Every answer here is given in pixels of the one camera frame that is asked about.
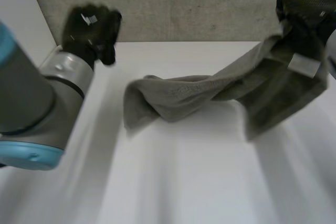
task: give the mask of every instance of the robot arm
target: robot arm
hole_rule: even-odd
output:
[[[93,78],[94,62],[114,63],[121,15],[75,8],[57,50],[38,71],[0,23],[0,163],[55,168]]]

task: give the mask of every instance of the white table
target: white table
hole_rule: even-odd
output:
[[[126,84],[214,74],[256,42],[119,43],[96,75],[60,166],[0,171],[4,224],[335,223],[336,84],[255,142],[235,102],[128,134]]]

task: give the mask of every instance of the towel fold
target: towel fold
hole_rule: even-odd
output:
[[[299,65],[288,68],[297,55]],[[318,63],[318,70],[306,74],[302,68],[313,71],[311,63]],[[124,94],[124,124],[134,129],[159,116],[175,122],[207,101],[237,100],[246,109],[251,139],[319,96],[327,88],[327,74],[324,47],[314,35],[271,36],[213,76],[146,76],[131,82]]]

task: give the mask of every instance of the gray cylinder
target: gray cylinder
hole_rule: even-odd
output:
[[[19,134],[51,110],[54,92],[0,23],[0,133]]]

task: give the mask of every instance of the white label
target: white label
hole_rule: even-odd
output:
[[[318,60],[309,59],[306,56],[300,54],[294,54],[288,65],[288,69],[310,78],[314,78],[317,70],[320,67],[320,63],[321,62]]]

